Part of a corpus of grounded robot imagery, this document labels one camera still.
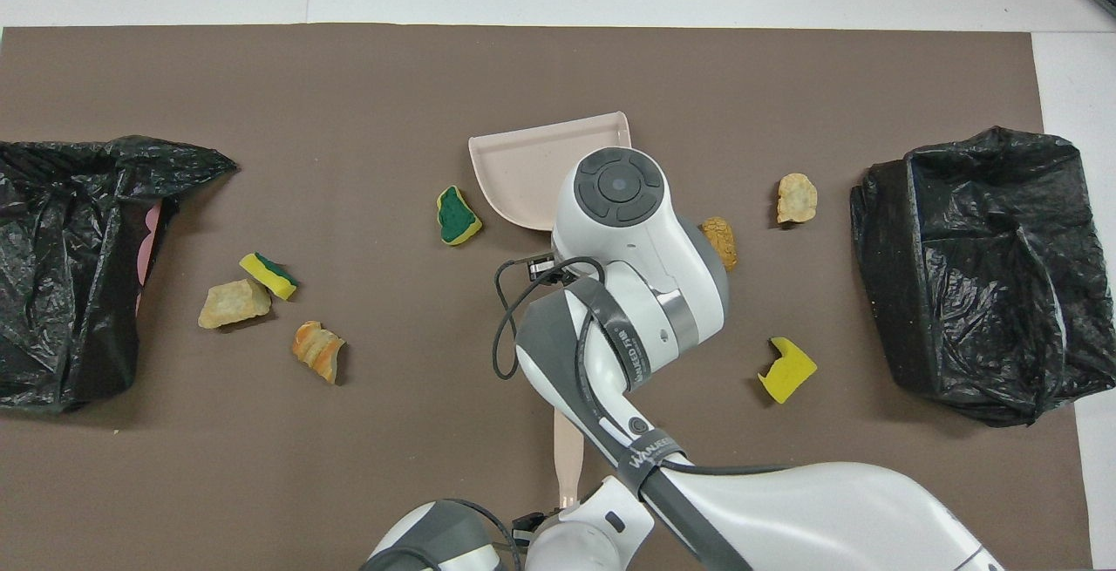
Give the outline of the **pale beige sponge piece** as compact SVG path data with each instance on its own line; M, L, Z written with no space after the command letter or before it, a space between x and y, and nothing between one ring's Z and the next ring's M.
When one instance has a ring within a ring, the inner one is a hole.
M268 314L271 303L270 293L254 280L224 282L208 289L198 325L206 330L235 325Z

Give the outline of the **orange striped bread piece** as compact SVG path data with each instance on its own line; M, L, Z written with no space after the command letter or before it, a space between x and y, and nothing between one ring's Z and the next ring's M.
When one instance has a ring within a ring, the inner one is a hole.
M337 333L324 329L318 321L308 321L296 329L291 351L296 360L306 364L328 384L337 384L338 356L346 345Z

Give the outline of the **brown table mat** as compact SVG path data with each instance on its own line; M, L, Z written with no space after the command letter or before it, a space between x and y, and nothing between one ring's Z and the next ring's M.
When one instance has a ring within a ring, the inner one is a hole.
M992 126L1043 132L1024 32L283 25L7 28L0 139L140 134L238 173L180 206L140 304L133 387L0 412L0 571L354 571L429 500L554 507L554 412L491 369L492 273L548 238L487 205L471 137L609 112L679 214L738 243L725 328L631 400L703 466L865 461L917 480L1010 568L1091 567L1075 412L994 429L896 387L850 238L874 163ZM816 217L776 222L804 173ZM441 241L455 185L483 228ZM208 289L299 282L206 330ZM318 321L337 384L291 351ZM785 404L781 336L818 365Z

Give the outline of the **black bag lined trash bin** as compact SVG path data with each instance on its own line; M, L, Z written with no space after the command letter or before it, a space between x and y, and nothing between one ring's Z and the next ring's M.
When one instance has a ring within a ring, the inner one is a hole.
M1116 389L1116 302L1071 142L990 127L876 163L849 200L898 387L991 427Z

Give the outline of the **large green yellow sponge piece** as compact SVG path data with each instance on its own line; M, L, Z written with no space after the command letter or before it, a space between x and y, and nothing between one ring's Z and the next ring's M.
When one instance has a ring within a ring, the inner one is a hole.
M458 186L451 185L436 199L436 221L441 241L448 246L459 246L471 240L483 228L483 221L466 205Z

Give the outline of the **beige brush black bristles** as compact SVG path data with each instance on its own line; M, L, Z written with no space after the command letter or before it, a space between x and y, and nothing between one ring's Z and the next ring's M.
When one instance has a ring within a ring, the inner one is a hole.
M554 470L558 488L558 509L579 503L583 475L583 432L558 409L554 410Z

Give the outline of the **pale yellow sponge piece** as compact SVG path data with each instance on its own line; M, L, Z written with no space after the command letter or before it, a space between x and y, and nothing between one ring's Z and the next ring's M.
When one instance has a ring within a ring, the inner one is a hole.
M779 181L777 190L776 222L805 224L816 217L818 191L804 173L789 173Z

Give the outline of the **black bagged pink trash bin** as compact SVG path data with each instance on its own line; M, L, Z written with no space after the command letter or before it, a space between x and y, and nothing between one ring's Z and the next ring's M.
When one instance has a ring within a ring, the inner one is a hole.
M132 387L156 234L235 168L140 135L0 141L0 412L57 415Z

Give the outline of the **yellow notched sponge piece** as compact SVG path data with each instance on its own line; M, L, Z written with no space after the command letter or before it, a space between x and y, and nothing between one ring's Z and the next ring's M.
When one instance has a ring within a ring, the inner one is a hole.
M817 372L818 365L790 339L775 336L770 337L769 343L777 352L776 359L766 372L758 372L757 378L766 395L776 404L785 404L793 391Z

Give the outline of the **beige plastic dustpan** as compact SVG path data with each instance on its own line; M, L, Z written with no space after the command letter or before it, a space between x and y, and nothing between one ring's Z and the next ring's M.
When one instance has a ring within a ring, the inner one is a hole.
M631 147L624 112L471 137L477 181L489 205L514 226L550 232L562 180L587 154Z

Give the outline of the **small green yellow sponge piece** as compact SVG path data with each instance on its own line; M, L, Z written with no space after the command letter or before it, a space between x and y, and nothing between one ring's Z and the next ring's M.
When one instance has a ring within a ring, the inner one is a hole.
M294 275L258 252L242 257L239 265L248 275L254 277L254 280L264 286L270 293L282 298L283 301L290 300L299 288L299 282Z

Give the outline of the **brown bread roll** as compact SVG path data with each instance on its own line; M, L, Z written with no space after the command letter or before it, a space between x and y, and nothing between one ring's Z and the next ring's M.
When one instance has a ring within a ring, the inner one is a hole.
M729 221L721 216L706 217L698 229L720 257L725 272L732 272L738 265L738 251L735 234Z

